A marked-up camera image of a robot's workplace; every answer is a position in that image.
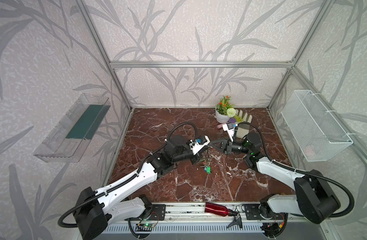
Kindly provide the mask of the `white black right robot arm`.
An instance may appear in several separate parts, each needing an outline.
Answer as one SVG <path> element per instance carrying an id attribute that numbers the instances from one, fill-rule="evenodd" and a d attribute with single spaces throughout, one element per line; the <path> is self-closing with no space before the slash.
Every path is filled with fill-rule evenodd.
<path id="1" fill-rule="evenodd" d="M 302 174 L 275 160 L 270 160 L 261 153 L 262 141 L 258 134 L 253 134 L 253 139 L 253 142 L 249 136 L 242 141 L 221 139 L 210 143 L 210 146 L 225 155 L 245 154 L 244 162 L 248 168 L 268 175 L 295 191 L 294 195 L 269 196 L 262 200 L 262 205 L 273 213 L 302 216 L 315 224 L 320 224 L 331 217 L 341 207 L 328 181 L 323 179 L 319 171 L 312 170 Z"/>

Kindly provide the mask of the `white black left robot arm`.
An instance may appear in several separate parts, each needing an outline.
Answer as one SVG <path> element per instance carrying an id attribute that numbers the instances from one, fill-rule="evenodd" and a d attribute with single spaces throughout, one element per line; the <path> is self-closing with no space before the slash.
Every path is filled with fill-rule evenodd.
<path id="1" fill-rule="evenodd" d="M 169 174 L 178 162 L 190 160 L 195 164 L 209 143 L 208 136 L 189 141 L 174 136 L 160 152 L 149 155 L 139 170 L 96 191 L 90 187 L 82 190 L 76 202 L 81 207 L 72 212 L 82 239 L 93 240 L 112 223 L 150 214 L 152 204 L 147 197 L 126 197 Z"/>

